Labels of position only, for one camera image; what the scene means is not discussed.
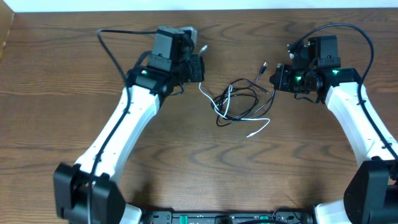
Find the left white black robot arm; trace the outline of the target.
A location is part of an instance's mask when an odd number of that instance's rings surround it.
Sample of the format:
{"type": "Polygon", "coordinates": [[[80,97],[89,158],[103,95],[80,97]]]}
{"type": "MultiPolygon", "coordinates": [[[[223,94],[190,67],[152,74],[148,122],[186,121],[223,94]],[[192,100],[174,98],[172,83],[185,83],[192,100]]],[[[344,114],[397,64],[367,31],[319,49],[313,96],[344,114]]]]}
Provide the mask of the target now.
{"type": "Polygon", "coordinates": [[[74,165],[61,163],[53,174],[56,213],[69,223],[141,222],[142,209],[127,203],[118,187],[126,161],[174,88],[204,80],[193,27],[160,26],[152,35],[152,50],[120,72],[124,89],[99,136],[74,165]]]}

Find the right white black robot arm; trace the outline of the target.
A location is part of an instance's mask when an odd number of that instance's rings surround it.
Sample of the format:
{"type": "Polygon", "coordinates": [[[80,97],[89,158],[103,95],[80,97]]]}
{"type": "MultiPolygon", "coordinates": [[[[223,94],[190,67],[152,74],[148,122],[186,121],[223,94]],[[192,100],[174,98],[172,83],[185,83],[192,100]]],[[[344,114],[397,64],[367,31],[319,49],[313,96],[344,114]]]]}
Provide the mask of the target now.
{"type": "Polygon", "coordinates": [[[279,91],[315,92],[340,123],[358,170],[343,199],[314,208],[317,223],[397,223],[397,141],[368,99],[353,67],[342,67],[334,35],[288,45],[291,65],[278,64],[270,82],[279,91]]]}

